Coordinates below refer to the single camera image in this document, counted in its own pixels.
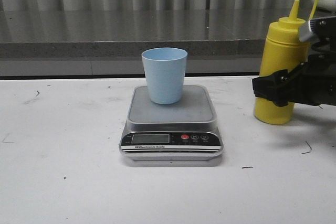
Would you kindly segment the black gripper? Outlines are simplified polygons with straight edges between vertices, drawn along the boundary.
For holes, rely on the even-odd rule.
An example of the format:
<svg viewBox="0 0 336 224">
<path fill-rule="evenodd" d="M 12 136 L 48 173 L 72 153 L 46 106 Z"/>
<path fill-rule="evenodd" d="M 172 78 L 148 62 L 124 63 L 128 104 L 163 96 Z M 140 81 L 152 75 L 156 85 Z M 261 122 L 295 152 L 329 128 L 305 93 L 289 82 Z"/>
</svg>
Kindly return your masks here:
<svg viewBox="0 0 336 224">
<path fill-rule="evenodd" d="M 315 54 L 293 70 L 252 79 L 254 95 L 278 107 L 290 102 L 335 105 L 335 55 Z"/>
</svg>

